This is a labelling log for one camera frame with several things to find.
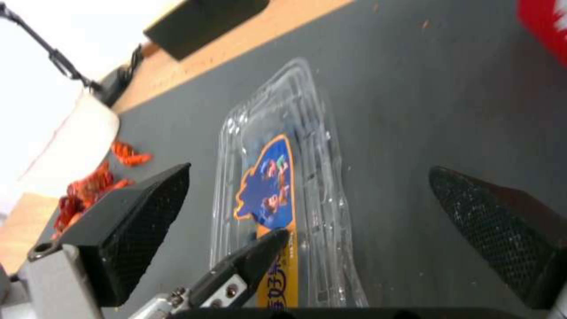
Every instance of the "bolt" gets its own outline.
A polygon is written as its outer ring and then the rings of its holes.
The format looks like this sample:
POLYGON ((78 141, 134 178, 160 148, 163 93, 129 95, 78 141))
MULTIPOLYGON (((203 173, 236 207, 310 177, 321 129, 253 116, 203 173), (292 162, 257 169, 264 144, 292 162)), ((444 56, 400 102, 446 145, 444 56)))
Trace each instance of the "bolt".
POLYGON ((238 287, 235 284, 230 284, 228 287, 226 287, 226 296, 228 298, 234 298, 237 293, 238 287))
POLYGON ((211 308, 220 308, 222 307, 222 301, 220 299, 215 299, 210 305, 211 308))
POLYGON ((167 300, 173 307, 179 306, 183 302, 183 298, 180 296, 172 293, 169 299, 167 300))
POLYGON ((177 289, 175 289, 174 293, 181 296, 182 294, 185 293, 185 291, 187 291, 185 288, 178 287, 177 289))

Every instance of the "plastic clamshell package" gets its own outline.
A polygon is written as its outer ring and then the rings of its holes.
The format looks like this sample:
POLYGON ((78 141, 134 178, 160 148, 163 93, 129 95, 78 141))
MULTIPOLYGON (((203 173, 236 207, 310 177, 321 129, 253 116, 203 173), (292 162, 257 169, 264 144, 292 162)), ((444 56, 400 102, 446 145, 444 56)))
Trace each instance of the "plastic clamshell package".
MULTIPOLYGON (((253 219, 236 219, 241 180, 267 143, 285 135, 294 170, 298 307, 367 307, 352 256, 341 154, 331 114, 302 58, 288 62, 227 116, 219 150, 210 266, 256 238, 253 219)), ((255 306, 252 298, 250 306, 255 306)))

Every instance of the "product label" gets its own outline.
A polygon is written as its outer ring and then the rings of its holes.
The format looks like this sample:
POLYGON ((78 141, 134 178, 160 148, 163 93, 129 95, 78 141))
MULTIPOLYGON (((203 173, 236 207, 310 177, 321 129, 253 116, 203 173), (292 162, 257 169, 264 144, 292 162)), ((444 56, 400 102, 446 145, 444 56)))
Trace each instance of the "product label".
POLYGON ((255 165, 244 173, 236 195, 236 219, 253 219, 257 237, 286 228, 290 239, 260 283, 258 307, 298 306, 298 261, 295 252, 295 183, 293 154, 287 136, 267 143, 255 165))

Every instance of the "black table surface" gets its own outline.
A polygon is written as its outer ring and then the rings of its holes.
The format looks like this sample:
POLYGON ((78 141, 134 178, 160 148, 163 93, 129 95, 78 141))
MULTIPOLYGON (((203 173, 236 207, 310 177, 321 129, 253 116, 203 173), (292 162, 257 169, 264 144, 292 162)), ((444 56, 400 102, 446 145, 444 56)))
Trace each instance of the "black table surface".
POLYGON ((512 0, 358 1, 121 115, 119 137, 155 159, 137 180, 190 161, 191 187, 147 273, 108 318, 207 269, 218 133, 228 111, 305 57, 331 101, 370 305, 526 309, 441 210, 443 165, 567 213, 567 70, 519 23, 512 0))

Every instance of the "table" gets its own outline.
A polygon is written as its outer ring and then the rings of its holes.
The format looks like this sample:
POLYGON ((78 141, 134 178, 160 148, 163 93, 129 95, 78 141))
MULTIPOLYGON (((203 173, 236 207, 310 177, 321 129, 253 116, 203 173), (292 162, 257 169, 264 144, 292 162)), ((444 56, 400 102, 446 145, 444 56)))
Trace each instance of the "table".
MULTIPOLYGON (((132 83, 112 109, 119 114, 131 110, 351 1, 271 0, 259 15, 180 62, 150 43, 146 45, 146 58, 132 83)), ((0 227, 0 263, 8 273, 18 270, 56 207, 57 199, 37 194, 26 193, 19 200, 4 226, 0 227)))
POLYGON ((206 271, 221 124, 296 56, 309 60, 336 118, 354 261, 370 305, 543 317, 459 235, 427 178, 443 165, 567 212, 567 71, 520 26, 514 6, 358 1, 124 113, 120 137, 162 154, 124 173, 142 179, 191 161, 192 184, 147 273, 106 317, 125 317, 206 271))

